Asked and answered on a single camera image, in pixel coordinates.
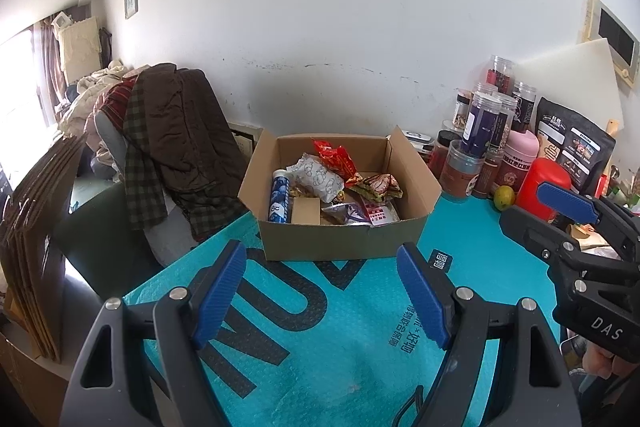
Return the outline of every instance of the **red plaid cloth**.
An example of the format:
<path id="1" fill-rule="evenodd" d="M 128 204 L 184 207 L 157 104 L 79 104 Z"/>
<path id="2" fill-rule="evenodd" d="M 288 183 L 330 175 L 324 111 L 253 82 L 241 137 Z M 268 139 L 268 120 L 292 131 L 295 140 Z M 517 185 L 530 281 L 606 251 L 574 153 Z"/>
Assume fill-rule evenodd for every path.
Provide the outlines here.
<path id="1" fill-rule="evenodd" d="M 128 78 L 127 80 L 111 87 L 107 93 L 104 104 L 100 108 L 100 110 L 107 115 L 107 118 L 111 120 L 113 126 L 121 134 L 124 115 L 127 112 L 127 104 L 129 103 L 131 91 L 133 90 L 133 86 L 136 85 L 137 79 L 137 76 Z"/>

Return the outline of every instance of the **pink lid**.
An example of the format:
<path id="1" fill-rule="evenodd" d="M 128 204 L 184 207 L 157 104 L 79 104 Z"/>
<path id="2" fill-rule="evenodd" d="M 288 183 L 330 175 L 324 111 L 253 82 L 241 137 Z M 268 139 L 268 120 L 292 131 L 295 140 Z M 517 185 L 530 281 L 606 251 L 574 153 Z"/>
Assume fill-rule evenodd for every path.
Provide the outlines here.
<path id="1" fill-rule="evenodd" d="M 507 138 L 507 144 L 504 146 L 505 153 L 531 161 L 536 159 L 539 149 L 538 138 L 529 130 L 524 133 L 511 131 Z"/>

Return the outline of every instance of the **human hand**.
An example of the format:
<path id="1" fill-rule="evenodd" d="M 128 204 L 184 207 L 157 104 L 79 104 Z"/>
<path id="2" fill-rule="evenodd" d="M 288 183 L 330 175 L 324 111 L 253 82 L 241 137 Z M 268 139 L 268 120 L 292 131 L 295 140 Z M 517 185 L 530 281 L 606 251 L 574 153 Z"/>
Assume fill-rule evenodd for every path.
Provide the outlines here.
<path id="1" fill-rule="evenodd" d="M 630 363 L 614 356 L 603 347 L 592 342 L 587 343 L 587 352 L 582 358 L 582 367 L 590 375 L 596 375 L 607 380 L 611 375 L 626 377 L 638 367 L 637 363 Z"/>

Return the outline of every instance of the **open cardboard box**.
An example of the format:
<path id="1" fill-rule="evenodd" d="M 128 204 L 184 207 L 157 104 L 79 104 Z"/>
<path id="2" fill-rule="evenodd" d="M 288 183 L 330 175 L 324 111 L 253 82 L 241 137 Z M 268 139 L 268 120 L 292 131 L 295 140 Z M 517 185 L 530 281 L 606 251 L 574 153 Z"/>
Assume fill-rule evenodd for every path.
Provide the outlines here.
<path id="1" fill-rule="evenodd" d="M 303 153 L 317 155 L 313 140 L 347 149 L 359 172 L 389 172 L 404 192 L 395 199 L 402 221 L 378 227 L 270 223 L 267 213 L 273 171 L 294 165 Z M 270 261 L 339 261 L 392 257 L 402 243 L 416 243 L 440 197 L 440 184 L 396 127 L 391 136 L 294 134 L 262 131 L 238 197 L 254 214 Z"/>

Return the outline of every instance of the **teal plastic sheet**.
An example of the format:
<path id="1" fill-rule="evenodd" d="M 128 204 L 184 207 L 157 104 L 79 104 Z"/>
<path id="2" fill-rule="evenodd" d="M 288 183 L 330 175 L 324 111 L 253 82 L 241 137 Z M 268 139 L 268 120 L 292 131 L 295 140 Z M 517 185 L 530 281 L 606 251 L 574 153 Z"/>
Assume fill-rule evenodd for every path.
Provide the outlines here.
<path id="1" fill-rule="evenodd" d="M 441 198 L 418 247 L 426 257 L 434 248 L 452 255 L 454 284 L 486 300 L 534 298 L 558 336 L 545 265 L 502 236 L 498 217 L 487 201 Z M 133 290 L 126 302 L 155 301 L 187 286 L 230 239 L 245 244 L 250 260 L 223 328 L 201 359 L 234 427 L 389 426 L 418 384 L 428 390 L 444 352 L 425 337 L 395 259 L 267 263 L 250 214 Z M 146 350 L 162 371 L 155 341 Z M 466 425 L 482 418 L 496 354 L 497 341 L 487 343 Z M 401 425 L 414 418 L 411 410 Z"/>

